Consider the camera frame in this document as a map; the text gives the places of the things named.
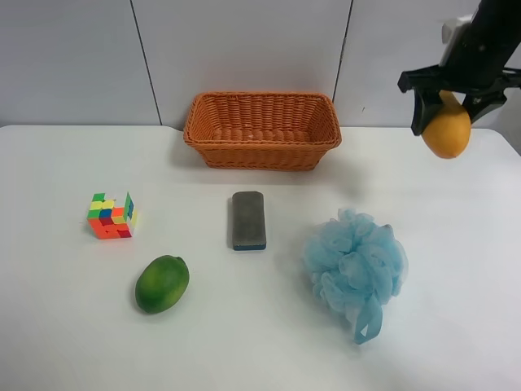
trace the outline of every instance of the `wicker basket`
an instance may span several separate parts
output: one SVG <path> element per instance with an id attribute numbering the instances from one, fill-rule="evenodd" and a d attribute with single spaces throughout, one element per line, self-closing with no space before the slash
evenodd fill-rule
<path id="1" fill-rule="evenodd" d="M 185 142 L 219 169 L 314 169 L 341 142 L 323 94 L 212 92 L 198 95 Z"/>

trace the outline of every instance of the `basket rim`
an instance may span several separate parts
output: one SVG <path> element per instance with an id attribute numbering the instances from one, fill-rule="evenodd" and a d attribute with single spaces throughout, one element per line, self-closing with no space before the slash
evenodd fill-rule
<path id="1" fill-rule="evenodd" d="M 301 141 L 258 141 L 258 140 L 211 140 L 211 139 L 194 139 L 191 137 L 192 121 L 195 114 L 196 109 L 199 104 L 204 100 L 207 96 L 300 96 L 300 97 L 309 97 L 314 99 L 320 99 L 321 101 L 326 103 L 326 110 L 330 114 L 332 118 L 336 130 L 336 134 L 333 138 L 326 141 L 315 141 L 315 142 L 301 142 Z M 188 115 L 188 119 L 185 123 L 185 127 L 183 129 L 183 138 L 185 142 L 191 146 L 198 147 L 225 147 L 226 144 L 229 144 L 226 149 L 233 149 L 239 146 L 270 146 L 270 147 L 282 147 L 284 149 L 299 149 L 299 147 L 329 147 L 335 148 L 338 147 L 342 141 L 342 136 L 340 134 L 340 125 L 338 122 L 338 118 L 335 113 L 335 106 L 333 102 L 329 98 L 329 96 L 322 94 L 320 92 L 295 92 L 295 91 L 209 91 L 203 92 L 195 96 L 191 108 L 190 113 Z"/>

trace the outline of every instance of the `rubik's cube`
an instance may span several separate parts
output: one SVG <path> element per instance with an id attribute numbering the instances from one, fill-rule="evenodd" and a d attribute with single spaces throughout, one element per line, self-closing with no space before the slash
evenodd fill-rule
<path id="1" fill-rule="evenodd" d="M 87 214 L 87 221 L 98 239 L 131 238 L 137 219 L 129 193 L 124 207 L 115 207 L 114 200 L 105 200 L 105 193 L 94 194 Z"/>

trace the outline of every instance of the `blue bath sponge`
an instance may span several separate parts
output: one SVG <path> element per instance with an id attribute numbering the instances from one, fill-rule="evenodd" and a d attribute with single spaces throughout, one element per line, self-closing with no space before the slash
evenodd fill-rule
<path id="1" fill-rule="evenodd" d="M 304 263 L 313 294 L 353 323 L 357 344 L 380 333 L 382 305 L 400 293 L 408 269 L 391 226 L 378 226 L 372 216 L 353 209 L 341 209 L 338 220 L 308 238 Z"/>

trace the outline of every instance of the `puzzle cube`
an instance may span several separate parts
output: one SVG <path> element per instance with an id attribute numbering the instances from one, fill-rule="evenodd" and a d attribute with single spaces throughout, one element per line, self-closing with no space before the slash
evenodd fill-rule
<path id="1" fill-rule="evenodd" d="M 105 193 L 96 193 L 90 201 L 87 221 L 98 239 L 131 238 L 138 212 L 127 193 L 125 206 L 116 207 L 114 200 L 105 200 Z"/>

